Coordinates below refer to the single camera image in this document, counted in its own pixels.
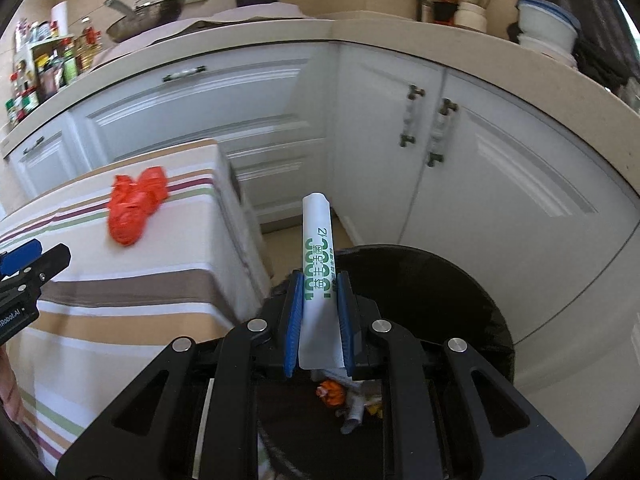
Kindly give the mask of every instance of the silver screw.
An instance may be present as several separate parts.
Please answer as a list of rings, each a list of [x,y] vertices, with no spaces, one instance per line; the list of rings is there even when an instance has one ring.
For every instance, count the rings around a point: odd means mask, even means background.
[[[371,327],[376,332],[389,332],[389,330],[391,330],[391,323],[386,319],[377,319],[371,323]]]
[[[246,327],[251,332],[262,332],[267,328],[267,322],[259,317],[256,319],[252,319],[249,323],[246,324]]]
[[[191,340],[187,337],[179,337],[171,344],[171,348],[176,352],[185,352],[191,348]]]
[[[449,346],[449,348],[451,348],[454,352],[464,352],[468,348],[466,341],[464,339],[460,339],[459,337],[449,339],[447,346]]]

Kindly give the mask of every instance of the human hand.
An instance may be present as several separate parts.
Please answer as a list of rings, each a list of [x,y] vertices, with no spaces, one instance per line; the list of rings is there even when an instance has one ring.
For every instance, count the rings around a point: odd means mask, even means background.
[[[0,400],[7,416],[15,423],[20,423],[24,414],[24,406],[4,345],[0,346]]]

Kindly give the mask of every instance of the white cabinet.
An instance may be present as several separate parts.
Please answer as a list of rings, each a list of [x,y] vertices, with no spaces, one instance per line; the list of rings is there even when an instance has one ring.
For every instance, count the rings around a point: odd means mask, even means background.
[[[28,198],[83,174],[91,167],[71,114],[65,112],[39,128],[9,155]]]
[[[261,222],[325,192],[325,99],[334,47],[218,52],[158,68],[74,107],[95,166],[210,137],[229,155]]]
[[[398,243],[443,71],[406,56],[340,47],[332,205],[355,244]],[[401,147],[404,130],[415,142]]]
[[[598,276],[638,210],[597,154],[503,95],[447,75],[442,96],[459,106],[444,162],[424,166],[400,241],[468,272],[519,341]]]

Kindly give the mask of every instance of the dark curtain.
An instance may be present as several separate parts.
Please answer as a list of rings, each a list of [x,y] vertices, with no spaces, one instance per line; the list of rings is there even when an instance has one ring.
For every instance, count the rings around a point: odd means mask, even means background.
[[[640,79],[638,48],[617,0],[547,1],[568,10],[580,20],[582,32],[575,52],[578,68],[582,70],[580,65],[585,63],[597,64],[598,69],[607,66],[620,80],[629,75]]]

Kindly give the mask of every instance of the triangular cutout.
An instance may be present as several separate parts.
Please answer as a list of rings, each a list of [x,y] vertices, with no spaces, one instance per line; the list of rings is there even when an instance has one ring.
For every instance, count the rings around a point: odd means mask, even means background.
[[[529,425],[529,417],[480,370],[471,372],[482,407],[496,437],[506,436]]]
[[[145,436],[151,429],[162,391],[169,378],[167,370],[161,370],[133,399],[120,415],[113,419],[113,425],[129,433]]]

